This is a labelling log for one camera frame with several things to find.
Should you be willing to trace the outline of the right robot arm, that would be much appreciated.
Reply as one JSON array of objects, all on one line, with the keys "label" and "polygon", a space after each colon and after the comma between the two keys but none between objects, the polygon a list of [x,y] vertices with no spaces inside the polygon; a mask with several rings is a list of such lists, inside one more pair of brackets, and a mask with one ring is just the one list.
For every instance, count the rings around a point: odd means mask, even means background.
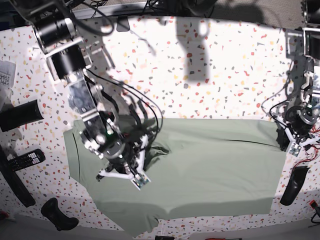
[{"label": "right robot arm", "polygon": [[110,176],[113,170],[123,177],[141,173],[148,137],[122,132],[116,102],[86,75],[92,61],[82,53],[78,29],[98,36],[106,33],[78,20],[63,0],[13,0],[11,4],[31,23],[45,59],[52,63],[49,70],[66,81],[69,105],[84,123],[79,135],[85,148],[108,160],[99,175]]}]

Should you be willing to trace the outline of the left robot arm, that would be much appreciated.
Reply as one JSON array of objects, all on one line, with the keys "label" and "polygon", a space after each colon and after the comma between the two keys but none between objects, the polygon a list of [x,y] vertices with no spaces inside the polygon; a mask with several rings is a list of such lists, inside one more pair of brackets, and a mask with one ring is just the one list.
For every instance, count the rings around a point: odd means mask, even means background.
[{"label": "left robot arm", "polygon": [[303,74],[297,90],[265,111],[278,125],[280,149],[295,157],[320,141],[314,129],[320,122],[320,2],[304,0],[301,9]]}]

